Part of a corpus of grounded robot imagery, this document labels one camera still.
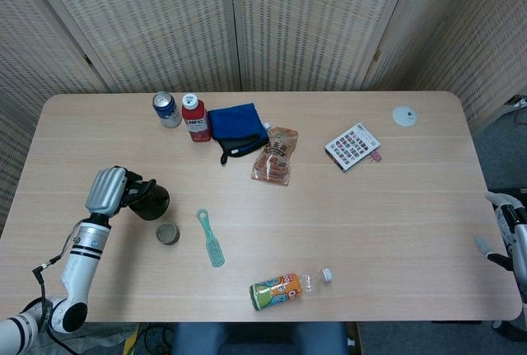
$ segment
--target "woven partition screen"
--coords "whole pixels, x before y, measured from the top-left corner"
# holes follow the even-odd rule
[[[436,33],[455,0],[399,0],[380,42],[380,55],[362,84],[364,90],[394,90]]]
[[[240,0],[247,88],[358,89],[396,2]]]
[[[62,0],[119,89],[230,91],[224,0]]]
[[[461,0],[405,86],[454,92],[472,130],[527,86],[527,0]]]
[[[33,132],[0,110],[0,234],[26,161]]]
[[[0,78],[0,94],[34,121],[55,94],[100,89],[33,0],[0,0]]]

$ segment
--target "white disc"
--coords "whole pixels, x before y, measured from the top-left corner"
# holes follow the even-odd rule
[[[394,109],[392,116],[395,123],[404,127],[413,126],[417,122],[417,113],[409,106],[398,106]]]

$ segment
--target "bottle label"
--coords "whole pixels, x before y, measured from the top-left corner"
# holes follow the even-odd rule
[[[208,128],[207,111],[205,111],[205,115],[201,119],[185,119],[184,122],[187,124],[187,128],[191,133],[199,133],[200,131],[205,131]]]
[[[295,300],[300,294],[300,279],[294,273],[256,283],[250,287],[250,295],[256,310]]]

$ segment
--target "small tin can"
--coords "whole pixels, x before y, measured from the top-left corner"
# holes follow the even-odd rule
[[[174,97],[166,91],[154,94],[152,106],[165,127],[177,127],[181,123],[181,115]]]

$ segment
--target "red bottle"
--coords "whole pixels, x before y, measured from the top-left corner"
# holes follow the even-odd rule
[[[194,142],[210,141],[211,127],[203,101],[198,100],[194,93],[185,94],[181,113]]]

